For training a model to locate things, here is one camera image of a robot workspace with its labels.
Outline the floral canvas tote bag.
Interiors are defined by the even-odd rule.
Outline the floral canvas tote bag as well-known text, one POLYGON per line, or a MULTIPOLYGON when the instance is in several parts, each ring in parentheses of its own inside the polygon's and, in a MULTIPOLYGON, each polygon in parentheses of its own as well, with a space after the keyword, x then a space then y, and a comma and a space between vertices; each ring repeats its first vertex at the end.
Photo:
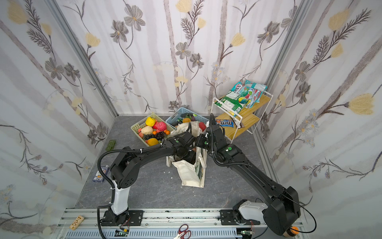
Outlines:
MULTIPOLYGON (((180 136, 184 132, 189 132, 193 137, 198 137, 202 134, 199 128, 199 121, 191 121, 178 125, 176 130, 170 133, 170 137, 180 136)), ((194 143, 192 147, 196 149, 197 154, 195 164, 190 164, 184 160, 175 161, 175 156, 167 156, 166 164, 168 167, 174 166, 177 168, 183 186, 204 188, 207 168, 207 150, 196 147, 194 143)))

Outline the beige toy garlic bulb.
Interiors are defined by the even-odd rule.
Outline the beige toy garlic bulb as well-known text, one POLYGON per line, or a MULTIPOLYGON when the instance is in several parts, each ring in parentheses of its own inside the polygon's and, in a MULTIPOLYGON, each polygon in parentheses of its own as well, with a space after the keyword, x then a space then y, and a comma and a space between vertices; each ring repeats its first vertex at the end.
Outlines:
POLYGON ((143 127, 143 128, 141 129, 140 132, 141 132, 142 134, 144 134, 144 135, 152 134, 152 132, 153 132, 153 128, 150 127, 150 126, 145 126, 145 127, 143 127))

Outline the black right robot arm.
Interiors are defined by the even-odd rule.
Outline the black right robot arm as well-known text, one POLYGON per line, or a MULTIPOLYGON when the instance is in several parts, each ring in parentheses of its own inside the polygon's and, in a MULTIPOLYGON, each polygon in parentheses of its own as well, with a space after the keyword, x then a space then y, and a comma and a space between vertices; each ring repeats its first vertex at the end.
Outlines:
POLYGON ((292 225, 301 216, 297 191, 272 180, 238 146, 228 144, 214 114, 210 114, 205 136, 198 137, 197 145, 208 150, 216 165, 230 168, 262 195, 267 205, 262 211, 263 219, 272 232, 281 236, 292 230, 292 225))

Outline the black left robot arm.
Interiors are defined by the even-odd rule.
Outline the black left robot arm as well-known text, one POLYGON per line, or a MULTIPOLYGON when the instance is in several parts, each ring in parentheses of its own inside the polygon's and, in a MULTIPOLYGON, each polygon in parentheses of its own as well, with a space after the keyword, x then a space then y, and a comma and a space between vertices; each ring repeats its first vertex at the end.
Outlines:
POLYGON ((96 166, 101 176, 110 184, 112 196, 109 204, 97 207, 97 226, 119 226, 127 222, 130 219, 130 188, 136 183, 141 168, 167 156, 193 159, 196 157, 196 151, 193 150, 195 140, 196 137, 191 133, 184 132, 155 146, 141 149, 125 147, 101 154, 96 166), (101 163, 107 155, 113 153, 117 157, 110 165, 110 176, 107 176, 101 169, 101 163))

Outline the blue M&M candy bag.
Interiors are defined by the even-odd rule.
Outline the blue M&M candy bag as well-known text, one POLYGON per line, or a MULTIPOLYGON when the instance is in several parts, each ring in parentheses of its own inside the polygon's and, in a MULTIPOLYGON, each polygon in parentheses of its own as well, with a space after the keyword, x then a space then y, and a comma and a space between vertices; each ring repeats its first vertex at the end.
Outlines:
POLYGON ((231 119, 216 119, 216 122, 221 127, 234 127, 234 122, 231 119))

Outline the red toy bell pepper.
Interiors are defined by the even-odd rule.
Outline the red toy bell pepper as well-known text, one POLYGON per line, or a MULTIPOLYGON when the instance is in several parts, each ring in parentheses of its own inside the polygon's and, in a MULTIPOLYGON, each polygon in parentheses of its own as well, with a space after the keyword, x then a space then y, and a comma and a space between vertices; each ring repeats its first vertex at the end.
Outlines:
POLYGON ((199 128, 203 132, 206 130, 207 127, 206 127, 205 123, 201 121, 201 122, 199 122, 199 128))

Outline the dark toy grape bunch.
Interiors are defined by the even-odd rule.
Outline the dark toy grape bunch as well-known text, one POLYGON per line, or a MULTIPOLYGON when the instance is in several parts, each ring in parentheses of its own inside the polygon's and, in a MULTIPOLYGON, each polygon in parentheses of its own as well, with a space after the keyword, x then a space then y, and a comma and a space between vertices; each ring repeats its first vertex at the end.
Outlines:
POLYGON ((158 140, 158 141, 162 141, 166 136, 166 133, 164 131, 161 131, 161 132, 157 132, 157 134, 155 135, 155 138, 158 140))

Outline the blue plastic vegetable basket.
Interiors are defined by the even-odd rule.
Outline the blue plastic vegetable basket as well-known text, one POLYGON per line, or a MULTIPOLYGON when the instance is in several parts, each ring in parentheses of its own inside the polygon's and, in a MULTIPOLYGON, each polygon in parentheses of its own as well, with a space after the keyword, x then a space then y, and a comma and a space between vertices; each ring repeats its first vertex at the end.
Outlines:
POLYGON ((183 123, 184 119, 190 119, 191 121, 199 121, 203 123, 207 123, 209 120, 197 114, 187 108, 180 107, 175 113, 173 113, 169 118, 165 120, 165 122, 173 127, 183 123))

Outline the orange toy fruit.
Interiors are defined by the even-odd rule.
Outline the orange toy fruit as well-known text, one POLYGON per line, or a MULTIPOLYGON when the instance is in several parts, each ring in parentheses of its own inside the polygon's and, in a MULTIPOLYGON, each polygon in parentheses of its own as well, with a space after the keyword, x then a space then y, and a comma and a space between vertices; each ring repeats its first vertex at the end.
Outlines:
POLYGON ((154 145, 157 145, 159 144, 159 141, 156 139, 156 138, 150 138, 146 141, 146 143, 149 145, 149 146, 154 146, 154 145))

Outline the green plastic fruit basket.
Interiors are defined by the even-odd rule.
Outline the green plastic fruit basket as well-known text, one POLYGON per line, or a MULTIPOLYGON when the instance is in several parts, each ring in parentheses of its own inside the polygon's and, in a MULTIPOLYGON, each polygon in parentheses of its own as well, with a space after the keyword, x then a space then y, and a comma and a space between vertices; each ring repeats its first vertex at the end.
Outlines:
POLYGON ((152 146, 155 143, 163 143, 175 128, 152 113, 135 123, 131 130, 145 145, 152 146))

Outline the green snack packet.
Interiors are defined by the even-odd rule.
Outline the green snack packet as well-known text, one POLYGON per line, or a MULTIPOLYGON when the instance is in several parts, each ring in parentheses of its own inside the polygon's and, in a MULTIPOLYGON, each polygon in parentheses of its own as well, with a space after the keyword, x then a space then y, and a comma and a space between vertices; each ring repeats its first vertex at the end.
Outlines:
POLYGON ((228 91, 228 93, 219 101, 216 101, 215 104, 226 110, 229 114, 236 116, 237 113, 248 104, 248 101, 248 98, 236 92, 228 91))

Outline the yellow toy bell pepper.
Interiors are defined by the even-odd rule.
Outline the yellow toy bell pepper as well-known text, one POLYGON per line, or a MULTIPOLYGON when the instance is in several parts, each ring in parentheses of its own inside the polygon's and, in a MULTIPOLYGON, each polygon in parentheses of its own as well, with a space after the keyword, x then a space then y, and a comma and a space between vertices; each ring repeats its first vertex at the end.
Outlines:
POLYGON ((152 118, 152 117, 148 117, 145 121, 145 124, 147 126, 150 126, 150 127, 153 127, 155 125, 155 123, 157 122, 156 119, 152 118))

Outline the teal snack packet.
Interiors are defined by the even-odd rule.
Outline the teal snack packet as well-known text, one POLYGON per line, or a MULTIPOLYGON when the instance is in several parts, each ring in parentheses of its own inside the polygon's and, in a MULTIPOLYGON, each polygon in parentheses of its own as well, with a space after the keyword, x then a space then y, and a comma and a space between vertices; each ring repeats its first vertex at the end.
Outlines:
POLYGON ((238 82, 232 88, 231 91, 237 93, 239 97, 239 103, 243 104, 245 108, 252 108, 255 103, 260 102, 260 98, 264 91, 267 90, 267 86, 258 84, 246 80, 244 83, 238 82))

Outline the small green toy on floor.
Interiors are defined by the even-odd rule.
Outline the small green toy on floor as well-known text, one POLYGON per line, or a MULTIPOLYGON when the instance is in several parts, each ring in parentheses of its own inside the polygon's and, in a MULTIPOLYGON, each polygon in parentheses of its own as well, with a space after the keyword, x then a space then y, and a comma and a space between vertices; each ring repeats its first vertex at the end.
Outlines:
POLYGON ((111 140, 109 140, 108 143, 107 143, 107 146, 106 146, 106 148, 105 148, 105 151, 111 151, 111 150, 113 150, 114 147, 115 147, 115 145, 116 145, 116 140, 115 140, 115 139, 111 139, 111 140))

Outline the small blue card box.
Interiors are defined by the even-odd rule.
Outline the small blue card box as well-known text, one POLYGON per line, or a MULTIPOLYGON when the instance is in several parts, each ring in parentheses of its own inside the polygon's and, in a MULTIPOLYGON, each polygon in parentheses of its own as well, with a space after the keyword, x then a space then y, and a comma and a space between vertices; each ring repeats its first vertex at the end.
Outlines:
MULTIPOLYGON (((101 169, 102 169, 102 172, 105 175, 107 175, 107 173, 109 172, 109 165, 102 166, 101 169)), ((95 182, 95 183, 104 182, 104 177, 102 176, 102 174, 99 171, 96 172, 95 176, 92 179, 92 182, 95 182)))

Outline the orange and wood tape roll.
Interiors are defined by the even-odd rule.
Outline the orange and wood tape roll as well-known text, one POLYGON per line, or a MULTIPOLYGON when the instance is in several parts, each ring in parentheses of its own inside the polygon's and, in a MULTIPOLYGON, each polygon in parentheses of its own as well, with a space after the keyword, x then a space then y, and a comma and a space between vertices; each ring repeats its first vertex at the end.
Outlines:
POLYGON ((299 230, 297 227, 288 228, 284 233, 283 237, 285 238, 294 238, 299 234, 299 230))

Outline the wooden tag block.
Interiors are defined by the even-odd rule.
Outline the wooden tag block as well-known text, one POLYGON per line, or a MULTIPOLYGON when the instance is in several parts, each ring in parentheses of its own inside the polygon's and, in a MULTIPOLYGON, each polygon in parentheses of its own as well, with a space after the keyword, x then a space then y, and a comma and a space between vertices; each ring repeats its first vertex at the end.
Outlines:
POLYGON ((78 226, 83 222, 85 218, 83 216, 78 216, 74 222, 69 226, 69 228, 72 230, 72 231, 75 231, 78 226))

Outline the red handled scissors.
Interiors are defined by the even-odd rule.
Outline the red handled scissors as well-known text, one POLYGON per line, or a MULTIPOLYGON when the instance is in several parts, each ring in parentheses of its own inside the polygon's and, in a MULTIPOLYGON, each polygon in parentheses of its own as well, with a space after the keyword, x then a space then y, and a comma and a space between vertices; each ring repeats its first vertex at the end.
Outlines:
POLYGON ((189 239, 192 236, 192 232, 189 229, 188 224, 183 224, 179 227, 177 235, 174 239, 189 239))

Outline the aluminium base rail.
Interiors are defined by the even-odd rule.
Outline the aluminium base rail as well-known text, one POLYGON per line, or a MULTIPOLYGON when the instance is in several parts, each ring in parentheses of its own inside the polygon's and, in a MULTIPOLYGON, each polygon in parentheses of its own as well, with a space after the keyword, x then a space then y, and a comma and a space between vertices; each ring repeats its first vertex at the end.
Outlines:
POLYGON ((142 209, 133 210, 131 222, 125 226, 97 227, 95 209, 67 209, 57 229, 54 239, 172 239, 183 224, 188 224, 193 239, 277 239, 269 227, 261 222, 237 224, 230 221, 221 209, 142 209), (85 219, 75 231, 69 226, 78 216, 85 219))

